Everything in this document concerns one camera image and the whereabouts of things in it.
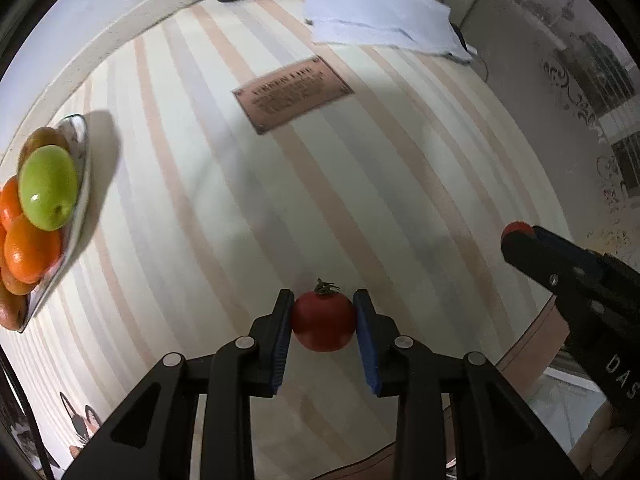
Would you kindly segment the cherry tomato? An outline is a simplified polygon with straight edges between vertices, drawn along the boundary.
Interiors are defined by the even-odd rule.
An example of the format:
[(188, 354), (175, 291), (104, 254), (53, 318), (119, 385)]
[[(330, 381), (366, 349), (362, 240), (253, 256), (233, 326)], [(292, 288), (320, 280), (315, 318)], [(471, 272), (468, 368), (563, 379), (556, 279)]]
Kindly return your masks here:
[(310, 292), (295, 302), (292, 330), (308, 350), (329, 353), (342, 350), (355, 333), (357, 312), (352, 302), (331, 282), (318, 278)]
[(535, 236), (535, 230), (532, 226), (524, 221), (512, 221), (507, 224), (501, 233), (501, 238), (506, 238), (509, 234), (520, 233), (529, 237)]

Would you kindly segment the large brown pear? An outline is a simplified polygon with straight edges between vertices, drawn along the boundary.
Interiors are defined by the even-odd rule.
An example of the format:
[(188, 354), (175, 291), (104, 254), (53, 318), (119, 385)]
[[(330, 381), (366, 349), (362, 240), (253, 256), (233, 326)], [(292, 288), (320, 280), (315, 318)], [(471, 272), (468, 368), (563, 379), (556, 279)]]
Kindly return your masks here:
[(26, 315), (26, 299), (16, 296), (0, 283), (0, 324), (7, 330), (19, 330)]

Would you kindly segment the bright orange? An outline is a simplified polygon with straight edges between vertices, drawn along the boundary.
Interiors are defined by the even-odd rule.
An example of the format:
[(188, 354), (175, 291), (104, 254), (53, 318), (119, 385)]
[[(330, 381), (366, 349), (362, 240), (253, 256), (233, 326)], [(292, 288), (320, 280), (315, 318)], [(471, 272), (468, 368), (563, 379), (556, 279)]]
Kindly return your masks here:
[(61, 255), (61, 231), (40, 230), (24, 214), (13, 221), (6, 233), (4, 262), (17, 281), (36, 284), (54, 267)]

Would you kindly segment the small orange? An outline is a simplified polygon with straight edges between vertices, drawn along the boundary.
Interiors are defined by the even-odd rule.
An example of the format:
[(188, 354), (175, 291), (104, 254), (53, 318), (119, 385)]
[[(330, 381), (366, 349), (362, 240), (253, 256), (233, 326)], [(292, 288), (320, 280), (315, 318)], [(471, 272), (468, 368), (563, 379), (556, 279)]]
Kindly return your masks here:
[(14, 220), (23, 213), (18, 196), (17, 175), (10, 177), (2, 188), (0, 196), (0, 220), (3, 229), (9, 231)]

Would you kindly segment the dark orange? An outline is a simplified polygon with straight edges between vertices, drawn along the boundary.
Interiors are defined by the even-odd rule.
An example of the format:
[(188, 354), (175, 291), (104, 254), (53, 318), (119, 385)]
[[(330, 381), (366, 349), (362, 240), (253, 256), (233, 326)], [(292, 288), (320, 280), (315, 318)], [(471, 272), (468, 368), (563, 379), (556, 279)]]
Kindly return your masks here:
[(4, 287), (15, 296), (27, 296), (38, 285), (38, 283), (27, 284), (21, 282), (17, 278), (14, 278), (13, 274), (6, 266), (2, 266), (1, 268), (1, 279)]

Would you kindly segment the striped cat table mat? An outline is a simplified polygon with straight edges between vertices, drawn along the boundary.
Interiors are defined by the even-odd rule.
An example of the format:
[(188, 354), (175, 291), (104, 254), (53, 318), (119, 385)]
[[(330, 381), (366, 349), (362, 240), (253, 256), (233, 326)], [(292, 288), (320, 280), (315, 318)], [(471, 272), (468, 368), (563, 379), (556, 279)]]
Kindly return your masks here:
[[(281, 289), (366, 288), (404, 334), (492, 360), (547, 302), (500, 233), (567, 222), (494, 92), (446, 58), (315, 44), (304, 1), (184, 0), (26, 112), (3, 86), (4, 158), (69, 114), (91, 140), (79, 255), (1, 335), (61, 468), (164, 354), (217, 350)], [(315, 55), (354, 93), (258, 134), (232, 91)]]

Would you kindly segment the brown label patch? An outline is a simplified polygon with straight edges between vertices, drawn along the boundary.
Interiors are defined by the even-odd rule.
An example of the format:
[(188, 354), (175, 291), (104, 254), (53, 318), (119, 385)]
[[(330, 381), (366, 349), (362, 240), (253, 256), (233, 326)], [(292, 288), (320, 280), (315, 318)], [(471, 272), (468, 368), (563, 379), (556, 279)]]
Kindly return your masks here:
[(283, 66), (232, 91), (258, 134), (344, 96), (352, 87), (318, 55)]

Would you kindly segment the dark red apple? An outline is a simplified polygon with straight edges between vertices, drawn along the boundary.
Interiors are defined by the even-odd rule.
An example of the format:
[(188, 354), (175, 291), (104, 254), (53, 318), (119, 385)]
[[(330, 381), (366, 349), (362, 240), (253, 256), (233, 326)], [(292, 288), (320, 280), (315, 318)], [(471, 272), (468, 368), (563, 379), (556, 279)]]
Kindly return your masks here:
[(22, 146), (20, 157), (18, 158), (17, 171), (21, 171), (26, 159), (28, 159), (35, 150), (48, 145), (56, 145), (66, 152), (70, 150), (66, 137), (63, 136), (58, 129), (52, 127), (37, 128)]

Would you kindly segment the white folded paper towel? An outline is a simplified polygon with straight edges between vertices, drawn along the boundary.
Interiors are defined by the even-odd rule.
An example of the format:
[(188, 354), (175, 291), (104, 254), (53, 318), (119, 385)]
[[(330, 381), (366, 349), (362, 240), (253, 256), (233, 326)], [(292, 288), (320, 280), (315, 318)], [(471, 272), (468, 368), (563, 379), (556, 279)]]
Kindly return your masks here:
[(472, 61), (450, 9), (435, 0), (305, 0), (304, 19), (316, 44), (395, 47)]

